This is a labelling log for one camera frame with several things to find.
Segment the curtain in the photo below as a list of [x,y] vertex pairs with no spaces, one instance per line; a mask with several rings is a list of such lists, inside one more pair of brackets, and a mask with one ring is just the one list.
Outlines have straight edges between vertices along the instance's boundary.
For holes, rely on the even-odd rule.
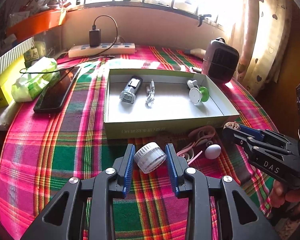
[[240,54],[234,78],[252,96],[277,81],[291,26],[291,0],[237,0],[229,45]]

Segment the green tissue package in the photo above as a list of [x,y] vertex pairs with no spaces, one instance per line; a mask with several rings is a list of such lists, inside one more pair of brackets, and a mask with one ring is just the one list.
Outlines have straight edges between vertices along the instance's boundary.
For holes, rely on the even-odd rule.
[[35,99],[49,84],[56,73],[30,74],[31,72],[51,72],[58,70],[57,62],[53,58],[43,57],[26,70],[12,85],[12,97],[16,102],[29,102]]

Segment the pink plaid tablecloth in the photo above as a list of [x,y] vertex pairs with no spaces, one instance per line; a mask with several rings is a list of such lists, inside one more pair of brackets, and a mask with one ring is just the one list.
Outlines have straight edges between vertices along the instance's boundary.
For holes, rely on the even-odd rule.
[[[137,47],[133,55],[142,68],[190,71],[202,62],[183,52],[154,47]],[[66,63],[74,65],[81,60]],[[96,176],[122,156],[128,143],[136,148],[154,138],[107,140],[103,130],[106,77],[104,63],[81,75],[73,86],[63,110],[58,114],[36,115],[34,102],[24,103],[7,134],[0,160],[0,221],[14,239],[24,231],[72,176]],[[276,130],[254,98],[236,81],[220,86],[240,113],[238,122],[260,129]],[[186,143],[186,135],[175,135],[176,148]],[[218,136],[215,142],[222,145]],[[225,149],[215,160],[198,158],[193,167],[208,176],[231,175],[260,210],[270,212],[269,191],[273,179],[247,163],[241,147]],[[216,213],[212,221],[216,239]],[[187,200],[175,198],[166,169],[161,165],[150,174],[133,171],[131,191],[125,200],[114,203],[117,239],[184,239]]]

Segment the human hand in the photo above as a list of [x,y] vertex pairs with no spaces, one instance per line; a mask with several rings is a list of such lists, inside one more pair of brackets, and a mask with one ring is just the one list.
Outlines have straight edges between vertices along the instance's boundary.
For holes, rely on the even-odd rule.
[[[300,201],[300,189],[289,190],[286,192],[286,187],[275,180],[273,182],[273,189],[270,193],[270,202],[273,207],[279,208],[285,201],[295,203]],[[294,210],[294,214],[300,213],[300,205]]]

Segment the black phone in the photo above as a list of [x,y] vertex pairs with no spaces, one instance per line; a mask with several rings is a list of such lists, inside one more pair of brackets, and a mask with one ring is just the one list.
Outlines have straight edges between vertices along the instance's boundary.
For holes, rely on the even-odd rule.
[[60,70],[43,90],[35,104],[35,113],[58,113],[61,111],[66,96],[72,87],[80,67]]

